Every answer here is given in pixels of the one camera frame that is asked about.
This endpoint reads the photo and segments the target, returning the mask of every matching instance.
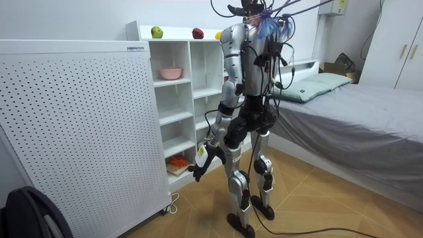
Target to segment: gray bedsheet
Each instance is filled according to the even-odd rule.
[[[423,198],[423,93],[345,85],[306,104],[281,100],[272,132]]]

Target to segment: blue object on robot head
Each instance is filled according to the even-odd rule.
[[[279,42],[286,42],[292,37],[293,34],[293,21],[292,19],[284,20],[284,26],[278,29],[278,41]]]
[[[254,37],[259,39],[276,34],[279,29],[279,24],[272,18],[272,12],[269,9],[251,17],[246,23],[255,29]]]

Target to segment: silver metal leg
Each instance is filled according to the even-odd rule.
[[[246,229],[249,226],[250,202],[247,178],[239,170],[241,146],[236,149],[226,147],[225,156],[225,171],[229,180],[231,207],[233,213],[238,215],[242,226]]]
[[[256,180],[258,190],[260,191],[260,198],[265,208],[270,205],[270,193],[273,190],[273,166],[272,162],[264,156],[267,148],[270,132],[260,134],[257,139],[257,133],[251,133],[251,145],[256,144],[254,157],[254,170],[256,172]]]

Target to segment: sticker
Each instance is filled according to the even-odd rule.
[[[127,47],[129,52],[144,51],[144,47]]]
[[[202,145],[196,154],[196,164],[200,168],[202,168],[206,164],[206,160],[209,154],[207,153],[206,148]]]
[[[203,155],[204,154],[204,149],[203,149],[203,147],[201,146],[200,147],[200,149],[198,150],[198,153],[200,154],[200,155]]]
[[[240,158],[241,158],[241,156],[238,156],[238,157],[232,159],[232,163],[236,163]]]

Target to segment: pillow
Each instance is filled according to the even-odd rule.
[[[336,88],[349,83],[351,79],[333,73],[320,73],[312,75],[303,80],[293,82],[285,90],[280,91],[274,88],[273,97],[278,99],[291,100],[294,102],[308,102],[311,99],[333,91]]]
[[[294,102],[308,102],[329,91],[330,89],[327,84],[301,80],[293,82],[288,89],[282,90],[282,92],[275,87],[273,97]]]
[[[307,77],[303,80],[312,81],[312,82],[320,82],[324,83],[329,86],[330,90],[333,91],[338,87],[341,87],[351,81],[350,78],[333,74],[333,73],[320,73],[316,75],[312,75]]]

